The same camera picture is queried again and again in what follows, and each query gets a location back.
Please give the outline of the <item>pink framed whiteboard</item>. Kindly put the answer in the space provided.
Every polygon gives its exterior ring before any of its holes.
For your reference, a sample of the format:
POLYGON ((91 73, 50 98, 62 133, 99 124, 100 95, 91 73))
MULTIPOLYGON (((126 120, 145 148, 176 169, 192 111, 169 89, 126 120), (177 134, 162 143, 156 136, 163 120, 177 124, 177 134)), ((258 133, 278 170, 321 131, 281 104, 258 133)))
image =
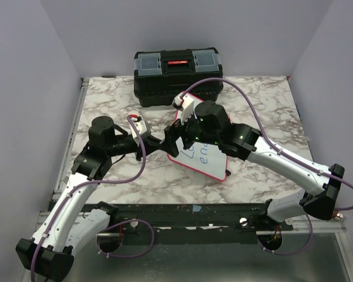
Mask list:
POLYGON ((177 157, 167 154, 170 161, 219 181, 226 179, 228 157, 217 146, 194 142, 189 149, 183 149, 181 137, 177 139, 176 145, 179 154, 177 157))

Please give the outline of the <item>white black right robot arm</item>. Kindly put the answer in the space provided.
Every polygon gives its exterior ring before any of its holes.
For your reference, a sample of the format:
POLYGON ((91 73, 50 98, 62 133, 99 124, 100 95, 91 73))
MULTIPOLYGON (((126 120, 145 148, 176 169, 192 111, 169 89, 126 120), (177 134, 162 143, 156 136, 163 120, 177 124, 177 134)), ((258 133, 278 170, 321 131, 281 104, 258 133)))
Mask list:
POLYGON ((225 109, 213 101, 201 102, 188 111, 188 118, 180 117, 164 130, 162 149, 169 155, 178 156, 178 139, 184 149, 196 142, 215 145, 226 156, 264 166, 301 187, 292 195, 266 201, 258 216, 263 229, 272 230, 280 222, 303 214, 320 220, 334 217, 342 166, 317 164, 283 149, 258 129, 231 122, 225 109))

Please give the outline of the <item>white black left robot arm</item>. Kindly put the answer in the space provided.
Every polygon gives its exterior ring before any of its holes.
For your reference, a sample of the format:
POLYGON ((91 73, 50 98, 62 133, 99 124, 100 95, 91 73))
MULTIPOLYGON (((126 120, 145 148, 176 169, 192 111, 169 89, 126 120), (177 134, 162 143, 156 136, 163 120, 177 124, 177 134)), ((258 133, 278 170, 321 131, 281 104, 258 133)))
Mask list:
POLYGON ((68 183, 49 216, 30 239, 20 239, 16 252, 23 266, 29 270, 30 280, 37 276, 45 281, 63 281, 70 272, 75 254, 99 231, 114 231, 118 217, 113 206, 101 203, 77 226, 81 209, 100 184, 126 184, 143 173, 147 155, 162 150, 171 152, 166 140, 151 134, 149 124, 140 116, 127 116, 131 131, 127 132, 109 116, 92 120, 88 142, 74 160, 68 183), (112 167, 112 157, 134 153, 141 161, 139 171, 122 180, 106 180, 112 167))

